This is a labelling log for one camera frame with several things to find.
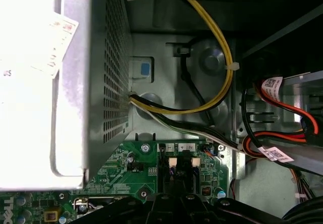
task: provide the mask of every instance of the zip tie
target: zip tie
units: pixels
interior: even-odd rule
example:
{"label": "zip tie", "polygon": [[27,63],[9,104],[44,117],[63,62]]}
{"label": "zip tie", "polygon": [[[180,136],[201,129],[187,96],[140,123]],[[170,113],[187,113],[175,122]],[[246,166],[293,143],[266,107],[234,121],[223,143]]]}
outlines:
{"label": "zip tie", "polygon": [[231,63],[230,65],[226,66],[227,70],[232,70],[232,71],[237,71],[238,69],[240,69],[240,64],[237,62]]}
{"label": "zip tie", "polygon": [[300,193],[295,193],[295,198],[300,199],[300,198],[306,198],[305,194],[300,194]]}

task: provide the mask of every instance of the ventilation holes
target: ventilation holes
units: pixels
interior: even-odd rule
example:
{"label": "ventilation holes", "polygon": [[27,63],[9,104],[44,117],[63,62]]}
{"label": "ventilation holes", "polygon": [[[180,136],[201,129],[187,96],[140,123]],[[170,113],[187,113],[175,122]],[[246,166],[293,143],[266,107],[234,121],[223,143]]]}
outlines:
{"label": "ventilation holes", "polygon": [[106,0],[103,76],[103,143],[128,126],[130,34],[122,0]]}

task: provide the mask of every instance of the cable bundle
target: cable bundle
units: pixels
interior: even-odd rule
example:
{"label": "cable bundle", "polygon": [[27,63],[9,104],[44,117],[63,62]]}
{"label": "cable bundle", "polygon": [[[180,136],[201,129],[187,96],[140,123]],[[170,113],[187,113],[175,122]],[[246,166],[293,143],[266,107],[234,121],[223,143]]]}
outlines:
{"label": "cable bundle", "polygon": [[[215,23],[215,21],[212,19],[212,17],[206,12],[206,10],[197,2],[196,0],[187,0],[188,3],[197,11],[197,13],[201,16],[201,18],[205,21],[207,26],[210,28],[213,35],[218,40],[225,59],[227,66],[231,65],[233,63],[232,61],[232,55],[230,52],[229,45],[223,36],[222,31],[218,27],[218,25]],[[233,79],[233,71],[227,70],[225,82],[220,90],[220,92],[217,94],[216,97],[214,97],[211,101],[207,102],[206,104],[199,106],[194,109],[173,109],[165,106],[161,106],[159,104],[152,103],[151,101],[149,104],[144,103],[144,99],[140,96],[130,95],[130,101],[136,103],[139,107],[146,109],[150,112],[164,114],[164,115],[178,115],[178,114],[189,114],[189,113],[196,113],[201,111],[209,110],[210,108],[214,107],[215,105],[218,105],[221,103],[221,101],[226,97],[231,83]]]}

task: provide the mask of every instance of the green motherboard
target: green motherboard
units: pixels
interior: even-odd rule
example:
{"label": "green motherboard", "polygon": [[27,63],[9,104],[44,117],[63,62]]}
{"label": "green motherboard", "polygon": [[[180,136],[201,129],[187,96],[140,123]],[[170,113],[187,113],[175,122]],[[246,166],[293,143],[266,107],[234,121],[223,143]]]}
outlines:
{"label": "green motherboard", "polygon": [[81,217],[84,200],[89,206],[102,206],[120,198],[133,196],[143,202],[157,192],[158,145],[166,145],[166,155],[180,156],[189,150],[200,158],[200,193],[212,204],[227,194],[228,169],[220,157],[208,156],[202,150],[205,141],[124,142],[107,160],[83,190],[50,192],[0,192],[0,223],[43,224],[69,223]]}

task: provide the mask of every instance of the screw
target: screw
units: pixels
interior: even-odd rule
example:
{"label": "screw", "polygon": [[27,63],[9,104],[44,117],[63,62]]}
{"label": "screw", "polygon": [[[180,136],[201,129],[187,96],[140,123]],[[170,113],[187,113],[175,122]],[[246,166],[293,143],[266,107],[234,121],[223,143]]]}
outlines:
{"label": "screw", "polygon": [[87,211],[87,208],[85,205],[79,205],[79,211],[80,212],[86,212]]}
{"label": "screw", "polygon": [[219,145],[218,146],[218,150],[219,151],[224,151],[226,149],[226,147],[225,146],[223,146],[223,145]]}
{"label": "screw", "polygon": [[230,202],[228,200],[222,200],[221,205],[230,205]]}
{"label": "screw", "polygon": [[132,163],[133,161],[134,161],[133,156],[129,156],[129,157],[127,157],[127,162],[128,162],[128,163]]}
{"label": "screw", "polygon": [[193,200],[195,197],[194,197],[194,195],[187,195],[186,198],[189,200]]}
{"label": "screw", "polygon": [[150,150],[150,146],[148,144],[143,144],[141,146],[141,151],[143,151],[143,152],[149,152],[149,150]]}

